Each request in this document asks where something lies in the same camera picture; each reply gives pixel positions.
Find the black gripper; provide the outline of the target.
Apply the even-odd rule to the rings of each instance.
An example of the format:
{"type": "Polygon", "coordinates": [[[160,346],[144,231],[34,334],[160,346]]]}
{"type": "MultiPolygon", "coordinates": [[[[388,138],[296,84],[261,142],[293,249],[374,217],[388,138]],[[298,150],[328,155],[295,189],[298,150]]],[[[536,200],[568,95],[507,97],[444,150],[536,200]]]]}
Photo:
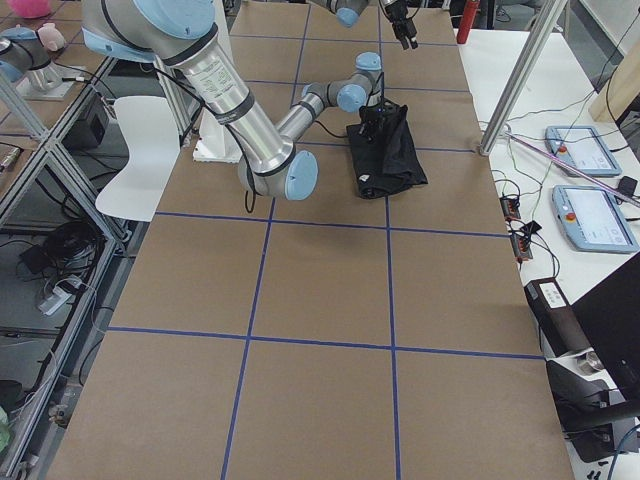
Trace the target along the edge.
{"type": "Polygon", "coordinates": [[[386,117],[384,105],[363,106],[359,109],[361,124],[358,135],[369,143],[376,143],[382,138],[386,117]]]}
{"type": "Polygon", "coordinates": [[[418,47],[417,30],[409,18],[407,0],[383,0],[382,9],[385,17],[394,28],[394,35],[404,50],[418,47]]]}

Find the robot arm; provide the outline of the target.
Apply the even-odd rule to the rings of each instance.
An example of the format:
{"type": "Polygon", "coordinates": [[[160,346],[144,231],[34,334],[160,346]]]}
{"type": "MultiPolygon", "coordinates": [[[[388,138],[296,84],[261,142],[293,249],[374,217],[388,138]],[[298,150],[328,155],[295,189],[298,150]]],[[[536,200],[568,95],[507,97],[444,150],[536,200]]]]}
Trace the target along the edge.
{"type": "Polygon", "coordinates": [[[239,144],[239,177],[258,195],[304,200],[315,189],[316,157],[297,140],[327,108],[356,112],[380,99],[382,62],[363,52],[347,79],[312,83],[279,122],[273,123],[218,41],[211,1],[85,1],[85,45],[104,56],[151,62],[182,72],[218,124],[239,144]]]}
{"type": "MultiPolygon", "coordinates": [[[[369,6],[367,0],[313,0],[315,4],[333,14],[338,22],[351,28],[369,6]]],[[[384,0],[377,2],[383,16],[391,24],[395,38],[404,50],[417,49],[417,30],[413,16],[409,14],[409,3],[405,0],[384,0]]]]}

